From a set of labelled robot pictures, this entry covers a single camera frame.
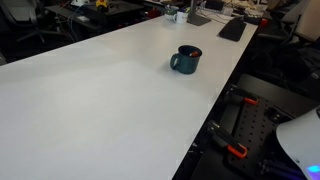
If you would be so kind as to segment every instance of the mug handle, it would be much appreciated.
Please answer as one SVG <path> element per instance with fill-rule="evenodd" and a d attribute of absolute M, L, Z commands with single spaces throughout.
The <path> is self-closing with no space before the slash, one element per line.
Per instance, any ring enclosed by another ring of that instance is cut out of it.
<path fill-rule="evenodd" d="M 178 59 L 178 57 L 179 57 L 179 54 L 174 54 L 174 55 L 171 57 L 170 67 L 171 67 L 171 69 L 173 69 L 173 70 L 176 70 L 176 68 L 177 68 L 177 64 L 174 65 L 174 63 L 176 62 L 176 60 Z"/>
<path fill-rule="evenodd" d="M 177 14 L 173 15 L 172 19 L 174 22 L 177 22 Z"/>

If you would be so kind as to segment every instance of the dark teal mug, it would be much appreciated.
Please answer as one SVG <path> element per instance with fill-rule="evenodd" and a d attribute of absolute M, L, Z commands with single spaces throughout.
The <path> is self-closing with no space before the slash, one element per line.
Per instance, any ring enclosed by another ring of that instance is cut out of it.
<path fill-rule="evenodd" d="M 184 45 L 178 49 L 179 53 L 174 54 L 170 61 L 173 70 L 183 74 L 192 74 L 196 71 L 202 51 L 194 46 Z"/>

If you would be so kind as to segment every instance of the black stand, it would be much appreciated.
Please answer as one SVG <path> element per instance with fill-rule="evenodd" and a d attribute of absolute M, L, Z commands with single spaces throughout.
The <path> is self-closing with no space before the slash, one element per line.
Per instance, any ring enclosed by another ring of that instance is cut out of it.
<path fill-rule="evenodd" d="M 194 0 L 191 0 L 191 12 L 188 16 L 188 23 L 196 25 L 196 26 L 201 26 L 203 24 L 206 24 L 210 22 L 211 20 L 202 16 L 196 15 L 196 7 L 197 3 L 194 3 Z"/>

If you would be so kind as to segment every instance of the white table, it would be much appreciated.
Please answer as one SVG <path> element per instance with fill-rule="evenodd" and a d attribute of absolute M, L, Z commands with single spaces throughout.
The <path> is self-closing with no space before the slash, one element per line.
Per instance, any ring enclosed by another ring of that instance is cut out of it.
<path fill-rule="evenodd" d="M 0 179 L 171 179 L 256 30 L 223 26 L 159 17 L 0 67 Z M 169 67 L 184 44 L 192 75 Z"/>

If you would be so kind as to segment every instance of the white robot part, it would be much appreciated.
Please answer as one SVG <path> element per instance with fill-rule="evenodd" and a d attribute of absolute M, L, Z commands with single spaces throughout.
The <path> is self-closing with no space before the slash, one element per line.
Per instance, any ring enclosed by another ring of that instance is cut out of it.
<path fill-rule="evenodd" d="M 72 0 L 71 5 L 74 6 L 83 6 L 85 4 L 89 4 L 90 1 L 89 0 Z"/>
<path fill-rule="evenodd" d="M 307 179 L 320 180 L 320 106 L 276 130 L 283 150 Z"/>

